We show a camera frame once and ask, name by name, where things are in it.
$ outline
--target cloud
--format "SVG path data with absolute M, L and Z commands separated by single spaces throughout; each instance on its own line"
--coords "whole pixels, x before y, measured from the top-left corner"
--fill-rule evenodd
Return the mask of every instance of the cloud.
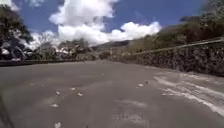
M 157 33 L 158 22 L 148 25 L 124 23 L 110 33 L 104 32 L 105 18 L 113 18 L 113 5 L 119 0 L 65 0 L 49 20 L 58 25 L 61 40 L 84 38 L 92 45 L 109 41 L 131 40 Z
M 25 0 L 31 7 L 40 7 L 45 0 Z
M 11 9 L 13 11 L 19 11 L 20 10 L 20 8 L 14 2 L 12 2 L 12 0 L 0 0 L 0 5 L 3 5 L 3 4 L 11 7 Z
M 57 47 L 57 45 L 59 45 L 60 43 L 57 38 L 57 35 L 50 30 L 47 30 L 42 33 L 33 32 L 31 33 L 31 36 L 33 37 L 33 41 L 30 42 L 30 44 L 26 44 L 26 46 L 31 49 L 36 49 L 45 42 L 50 42 L 53 47 Z

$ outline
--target white paint mark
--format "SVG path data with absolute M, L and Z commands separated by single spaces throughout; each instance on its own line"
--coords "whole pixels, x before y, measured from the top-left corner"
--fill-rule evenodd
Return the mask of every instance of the white paint mark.
M 46 105 L 46 106 L 50 106 L 51 104 L 53 104 L 55 101 L 57 100 L 56 96 L 53 97 L 49 97 L 49 98 L 45 98 L 44 100 L 42 100 L 41 102 L 38 103 L 38 105 L 42 106 L 42 105 Z
M 221 93 L 221 92 L 217 92 L 217 91 L 214 91 L 212 89 L 209 89 L 209 88 L 205 88 L 205 87 L 201 87 L 199 85 L 196 85 L 196 84 L 193 84 L 193 83 L 189 83 L 189 82 L 184 82 L 185 84 L 188 84 L 188 85 L 191 85 L 197 89 L 199 89 L 202 93 L 205 92 L 205 93 L 209 93 L 209 94 L 212 94 L 216 97 L 219 97 L 219 98 L 222 98 L 224 99 L 224 94 Z
M 53 108 L 57 108 L 58 105 L 57 105 L 57 104 L 52 104 L 51 107 L 53 107 Z
M 80 93 L 80 92 L 79 92 L 77 95 L 78 95 L 78 96 L 83 96 L 83 94 L 82 94 L 82 93 Z
M 75 88 L 70 88 L 71 91 L 75 91 Z
M 137 124 L 145 123 L 145 121 L 137 114 L 126 116 L 126 120 Z
M 163 96 L 173 96 L 174 94 L 171 94 L 171 93 L 163 93 L 162 95 Z
M 132 105 L 137 108 L 147 108 L 147 104 L 139 102 L 139 101 L 134 101 L 134 100 L 122 100 L 122 101 L 115 100 L 115 101 L 119 103 L 127 104 L 127 105 Z
M 184 74 L 184 76 L 188 76 L 190 78 L 196 79 L 196 80 L 204 80 L 204 81 L 211 81 L 211 78 L 208 77 L 202 77 L 202 76 L 196 76 L 196 75 L 188 75 L 188 74 Z
M 60 92 L 58 92 L 58 91 L 56 91 L 56 94 L 60 95 L 61 93 L 60 93 Z
M 139 86 L 139 87 L 143 87 L 144 85 L 143 85 L 143 84 L 138 84 L 138 86 Z
M 202 103 L 206 106 L 208 106 L 213 112 L 216 112 L 218 113 L 219 115 L 223 116 L 224 117 L 224 106 L 216 106 L 208 101 L 205 101 L 203 99 L 200 99 L 194 95 L 191 95 L 189 93 L 182 93 L 182 92 L 178 92 L 178 91 L 174 91 L 172 89 L 165 89 L 164 91 L 166 92 L 170 92 L 171 94 L 173 95 L 176 95 L 176 96 L 183 96 L 187 99 L 190 99 L 190 100 L 195 100 L 199 103 Z
M 223 85 L 223 83 L 220 83 L 220 82 L 217 82 L 217 81 L 214 81 L 214 84 Z
M 177 83 L 173 83 L 173 82 L 170 82 L 170 81 L 167 81 L 166 79 L 164 78 L 160 78 L 160 77 L 154 77 L 158 83 L 160 84 L 163 84 L 163 85 L 167 85 L 167 86 L 171 86 L 171 87 L 176 87 L 177 86 Z
M 61 128 L 61 123 L 60 123 L 60 122 L 55 123 L 55 124 L 54 124 L 54 128 Z

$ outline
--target road surface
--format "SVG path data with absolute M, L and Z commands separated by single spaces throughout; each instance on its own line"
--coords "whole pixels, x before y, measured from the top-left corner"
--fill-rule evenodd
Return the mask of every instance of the road surface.
M 224 128 L 219 77 L 99 61 L 2 67 L 0 87 L 15 128 Z

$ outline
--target rock wall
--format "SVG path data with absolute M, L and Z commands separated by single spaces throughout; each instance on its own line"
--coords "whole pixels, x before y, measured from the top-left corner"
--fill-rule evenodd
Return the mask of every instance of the rock wall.
M 55 60 L 46 60 L 46 61 L 38 61 L 38 60 L 28 60 L 28 61 L 0 61 L 0 67 L 10 67 L 10 66 L 25 66 L 25 65 L 34 65 L 34 64 L 53 64 L 53 63 L 65 63 L 65 62 L 77 62 L 75 60 L 63 60 L 63 61 L 55 61 Z
M 112 57 L 111 60 L 224 76 L 224 41 L 217 40 Z

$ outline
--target sky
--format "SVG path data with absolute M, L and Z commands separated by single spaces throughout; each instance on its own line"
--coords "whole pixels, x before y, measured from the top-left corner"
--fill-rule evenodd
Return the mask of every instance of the sky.
M 35 41 L 84 38 L 91 45 L 141 38 L 197 15 L 205 0 L 0 0 L 17 11 Z

